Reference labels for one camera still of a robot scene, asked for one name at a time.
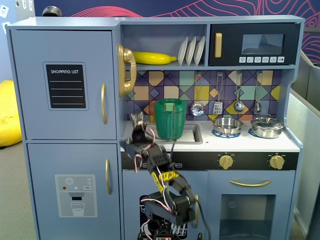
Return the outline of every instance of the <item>play kitchen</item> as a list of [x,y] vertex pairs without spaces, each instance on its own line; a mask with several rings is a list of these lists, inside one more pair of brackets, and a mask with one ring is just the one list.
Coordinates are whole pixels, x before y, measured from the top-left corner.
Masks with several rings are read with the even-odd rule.
[[123,147],[138,129],[195,194],[193,220],[160,221],[173,235],[288,240],[303,146],[286,117],[303,27],[280,15],[7,26],[37,238],[152,239],[143,201],[161,184]]

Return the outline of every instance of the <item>yellow bean bag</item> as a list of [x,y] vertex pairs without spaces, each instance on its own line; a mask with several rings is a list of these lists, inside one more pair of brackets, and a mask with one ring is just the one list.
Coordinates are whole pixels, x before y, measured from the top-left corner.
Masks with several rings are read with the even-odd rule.
[[14,81],[0,83],[0,147],[22,141]]

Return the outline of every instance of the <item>white plate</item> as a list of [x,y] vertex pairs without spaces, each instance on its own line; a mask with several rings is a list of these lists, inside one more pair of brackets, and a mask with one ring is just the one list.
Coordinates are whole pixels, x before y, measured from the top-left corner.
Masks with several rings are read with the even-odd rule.
[[179,62],[180,66],[183,63],[184,58],[185,58],[187,44],[188,44],[188,37],[185,38],[185,40],[183,41],[183,43],[180,46],[179,55],[178,55],[178,62]]
[[192,57],[194,55],[195,46],[196,46],[196,37],[193,37],[192,41],[188,46],[188,50],[186,51],[186,64],[188,65],[190,65]]
[[202,56],[202,53],[204,51],[204,47],[205,47],[205,42],[206,42],[206,37],[203,36],[201,38],[201,40],[198,42],[196,48],[195,48],[195,52],[194,52],[194,63],[195,65],[198,65]]

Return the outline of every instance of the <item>ice dispenser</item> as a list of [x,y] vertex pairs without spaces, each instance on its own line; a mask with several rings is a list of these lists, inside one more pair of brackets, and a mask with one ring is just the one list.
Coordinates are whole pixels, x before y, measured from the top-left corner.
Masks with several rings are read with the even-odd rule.
[[96,218],[95,175],[55,175],[60,218]]

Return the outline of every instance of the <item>telephone handset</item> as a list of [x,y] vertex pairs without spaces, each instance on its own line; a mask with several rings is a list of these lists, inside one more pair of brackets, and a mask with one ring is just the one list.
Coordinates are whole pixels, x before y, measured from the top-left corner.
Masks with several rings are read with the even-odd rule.
[[[118,77],[119,77],[119,95],[123,97],[130,93],[135,86],[137,79],[137,64],[133,52],[124,48],[121,44],[118,45]],[[126,64],[130,63],[130,79],[126,80]]]

